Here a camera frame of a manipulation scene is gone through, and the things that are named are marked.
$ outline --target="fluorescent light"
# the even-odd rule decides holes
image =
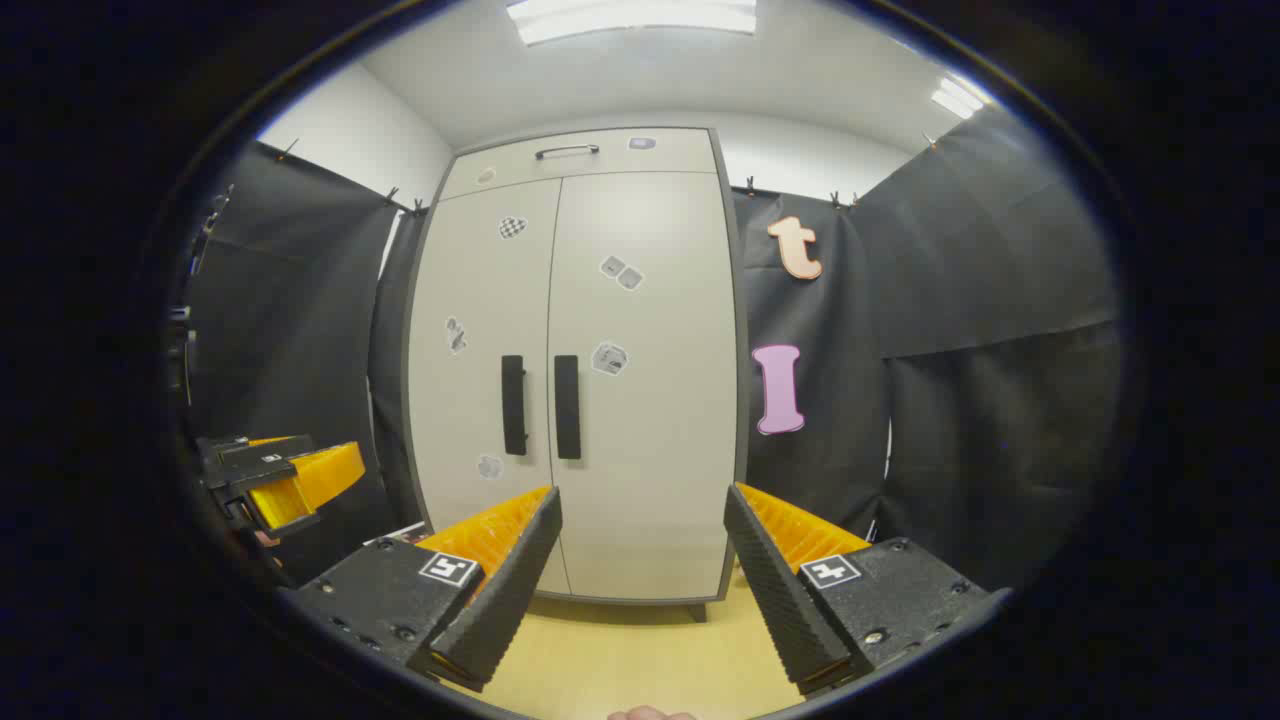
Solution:
[[[960,87],[959,85],[951,82],[947,78],[942,78],[942,91],[950,95],[951,97],[955,97],[960,102],[968,105],[969,109],[972,110],[982,110],[982,100],[978,100],[977,97],[970,95],[968,90]]]
[[[960,77],[960,76],[957,76],[955,73],[952,73],[951,77],[954,77],[956,79],[956,82],[960,85],[960,87],[964,87],[965,90],[968,90],[969,92],[972,92],[973,96],[977,97],[979,102],[982,102],[984,105],[991,105],[991,96],[987,95],[975,83],[969,82],[968,79],[965,79],[965,78],[963,78],[963,77]]]
[[[933,92],[933,101],[942,105],[947,110],[960,115],[960,119],[968,120],[973,117],[973,110],[964,102],[956,100],[955,97],[947,95],[946,92],[937,90]]]
[[[525,45],[632,27],[755,32],[755,0],[525,0],[507,14]]]

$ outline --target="cabinet handle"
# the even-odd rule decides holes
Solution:
[[[556,356],[556,450],[562,460],[582,459],[577,413],[577,355]]]
[[[525,439],[525,359],[502,356],[502,439],[507,455],[524,455]]]
[[[564,147],[548,147],[547,150],[539,150],[534,152],[534,158],[541,160],[548,152],[559,152],[561,150],[590,150],[591,155],[600,151],[599,145],[566,145]]]

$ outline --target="yellow floor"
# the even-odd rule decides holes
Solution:
[[[445,685],[540,720],[605,720],[637,705],[739,720],[804,700],[739,568],[724,601],[707,605],[707,623],[680,606],[534,598],[483,693]]]

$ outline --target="ceiling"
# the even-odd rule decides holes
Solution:
[[[607,113],[769,115],[915,154],[959,118],[943,69],[822,0],[759,0],[754,36],[605,31],[526,47],[506,0],[465,0],[362,61],[453,147]]]

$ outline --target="cabinet door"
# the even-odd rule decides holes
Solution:
[[[602,343],[621,348],[625,364],[614,351],[596,369]],[[739,366],[718,176],[564,178],[548,365],[559,355],[579,363],[581,459],[559,457],[567,427],[557,424],[552,438],[573,593],[714,596]],[[553,384],[553,423],[563,389]]]
[[[413,460],[436,530],[552,482],[547,292],[559,186],[550,179],[457,197],[431,217],[407,368]],[[525,455],[506,452],[504,355],[524,360]],[[539,587],[568,592],[558,548]]]

